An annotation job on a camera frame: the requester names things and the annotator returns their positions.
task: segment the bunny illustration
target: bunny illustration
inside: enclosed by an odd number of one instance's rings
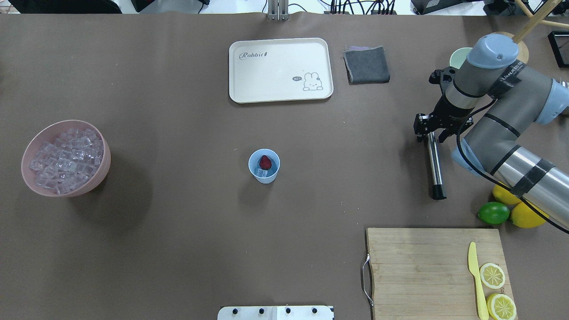
[[[322,81],[320,81],[320,77],[318,73],[307,73],[304,75],[304,88],[302,90],[322,90]]]

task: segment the lemon slice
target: lemon slice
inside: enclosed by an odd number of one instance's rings
[[[512,298],[505,294],[491,294],[486,305],[488,313],[496,320],[514,320],[516,318],[516,305]]]
[[[499,289],[506,283],[504,271],[493,263],[483,264],[480,267],[480,278],[483,284],[492,289]]]

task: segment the strawberry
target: strawberry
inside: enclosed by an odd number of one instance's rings
[[[271,163],[271,159],[269,159],[266,155],[261,157],[261,161],[259,161],[259,167],[263,170],[268,170],[271,168],[273,164]]]

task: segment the wooden stick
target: wooden stick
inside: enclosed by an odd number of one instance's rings
[[[533,17],[533,13],[531,13],[530,10],[523,4],[522,0],[514,0],[514,1],[516,2],[516,5],[518,5],[518,7],[522,9],[523,13],[525,13],[529,18]],[[540,23],[545,24],[547,26],[569,29],[569,24],[566,23],[560,23],[548,20],[541,20]]]
[[[557,7],[561,1],[562,0],[548,0],[541,7],[541,9],[539,9],[533,15],[533,17],[531,17],[530,20],[522,27],[522,30],[512,38],[514,43],[518,43],[523,40],[525,36],[528,35],[541,20],[543,20],[549,13],[551,13],[551,11]]]

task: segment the pink bowl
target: pink bowl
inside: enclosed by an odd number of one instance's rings
[[[95,174],[87,181],[86,184],[78,188],[77,190],[73,190],[68,194],[58,195],[51,190],[47,190],[35,185],[35,176],[36,171],[30,169],[30,162],[35,157],[36,153],[38,153],[39,148],[42,146],[44,141],[49,143],[53,143],[55,138],[59,136],[59,134],[63,131],[67,131],[68,129],[76,128],[79,130],[85,129],[92,129],[101,139],[103,140],[103,158],[101,159],[101,164],[99,168],[95,172]],[[96,186],[98,186],[103,179],[105,179],[107,173],[109,172],[110,168],[110,150],[109,145],[107,145],[105,138],[90,123],[81,120],[65,120],[58,122],[56,124],[52,124],[51,126],[42,130],[42,132],[38,133],[37,136],[32,139],[26,151],[24,151],[24,156],[22,157],[22,177],[24,178],[25,183],[28,185],[30,189],[40,195],[44,196],[53,196],[53,197],[60,197],[60,198],[68,198],[72,196],[82,195],[93,190]]]

